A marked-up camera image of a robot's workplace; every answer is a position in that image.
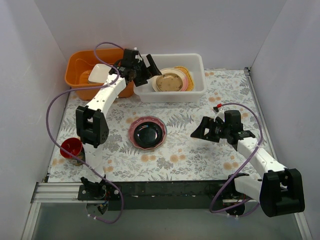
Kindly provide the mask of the cream and black plate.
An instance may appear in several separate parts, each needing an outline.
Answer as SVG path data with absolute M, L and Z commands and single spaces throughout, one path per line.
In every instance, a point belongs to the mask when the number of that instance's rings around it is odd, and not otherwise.
M 152 88 L 155 92 L 160 92 L 158 86 L 157 86 L 157 79 L 159 78 L 160 76 L 159 75 L 156 75 L 154 77 L 152 77 L 150 79 L 150 82 L 151 82 L 151 85 L 152 85 Z

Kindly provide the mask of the cream floral plate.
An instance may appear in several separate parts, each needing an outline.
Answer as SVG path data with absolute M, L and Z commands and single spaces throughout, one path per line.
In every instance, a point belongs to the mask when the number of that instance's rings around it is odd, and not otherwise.
M 175 73 L 175 74 L 177 74 L 175 68 L 164 68 L 164 69 L 161 70 L 161 73 L 162 73 L 162 75 L 165 74 L 165 73 Z

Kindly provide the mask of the clear pink glass plate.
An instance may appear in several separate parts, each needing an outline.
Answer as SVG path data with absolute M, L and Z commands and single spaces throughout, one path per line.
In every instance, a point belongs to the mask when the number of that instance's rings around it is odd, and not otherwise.
M 161 92 L 179 92 L 183 88 L 182 78 L 175 73 L 165 73 L 155 80 Z

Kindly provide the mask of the woven bamboo tray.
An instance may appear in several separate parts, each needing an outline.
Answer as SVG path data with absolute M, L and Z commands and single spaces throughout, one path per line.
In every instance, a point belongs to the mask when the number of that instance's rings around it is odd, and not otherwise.
M 187 92 L 192 91 L 194 89 L 194 87 L 195 87 L 195 83 L 194 83 L 194 80 L 193 80 L 189 70 L 184 66 L 175 66 L 174 68 L 177 69 L 177 70 L 182 71 L 185 74 L 185 76 L 187 77 L 187 80 L 188 80 L 188 86 L 186 88 L 186 91 Z

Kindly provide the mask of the cream and pink plate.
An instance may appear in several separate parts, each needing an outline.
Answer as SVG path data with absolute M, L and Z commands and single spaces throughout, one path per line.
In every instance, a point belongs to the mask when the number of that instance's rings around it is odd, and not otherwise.
M 188 88 L 189 80 L 188 80 L 187 76 L 181 70 L 178 70 L 178 69 L 175 69 L 175 70 L 176 70 L 177 75 L 179 77 L 181 77 L 181 79 L 182 79 L 182 88 L 179 91 L 184 92 Z

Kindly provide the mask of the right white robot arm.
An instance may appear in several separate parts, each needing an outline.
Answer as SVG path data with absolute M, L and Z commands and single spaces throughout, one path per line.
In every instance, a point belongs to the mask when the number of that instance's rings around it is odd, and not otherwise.
M 305 210 L 302 175 L 296 168 L 287 168 L 276 161 L 260 147 L 260 140 L 244 130 L 241 113 L 238 110 L 218 111 L 215 118 L 204 116 L 192 138 L 218 143 L 226 140 L 239 154 L 246 158 L 259 174 L 261 180 L 241 173 L 243 165 L 230 175 L 214 195 L 211 204 L 226 188 L 227 195 L 237 199 L 245 195 L 247 202 L 253 199 L 259 203 L 268 217 L 301 213 Z

